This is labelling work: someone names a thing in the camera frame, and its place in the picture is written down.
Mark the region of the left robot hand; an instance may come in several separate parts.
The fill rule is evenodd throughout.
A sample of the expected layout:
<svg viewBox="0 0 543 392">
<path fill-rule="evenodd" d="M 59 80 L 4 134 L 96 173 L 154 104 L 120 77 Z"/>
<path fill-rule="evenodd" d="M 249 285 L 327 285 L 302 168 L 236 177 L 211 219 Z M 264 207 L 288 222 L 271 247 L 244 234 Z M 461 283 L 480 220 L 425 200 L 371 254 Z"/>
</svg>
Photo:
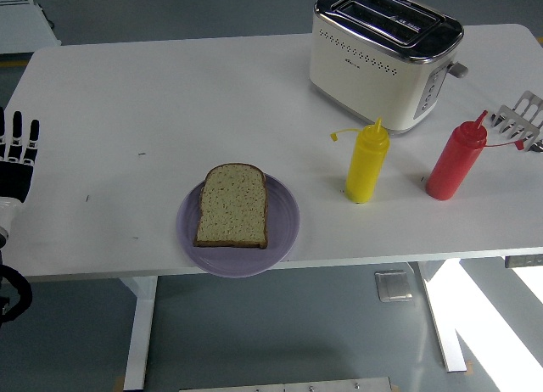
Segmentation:
<svg viewBox="0 0 543 392">
<path fill-rule="evenodd" d="M 32 120 L 26 144 L 23 144 L 23 116 L 15 111 L 11 134 L 6 132 L 4 109 L 1 109 L 1 246 L 11 231 L 13 219 L 22 209 L 31 189 L 34 164 L 38 153 L 40 122 Z"/>
</svg>

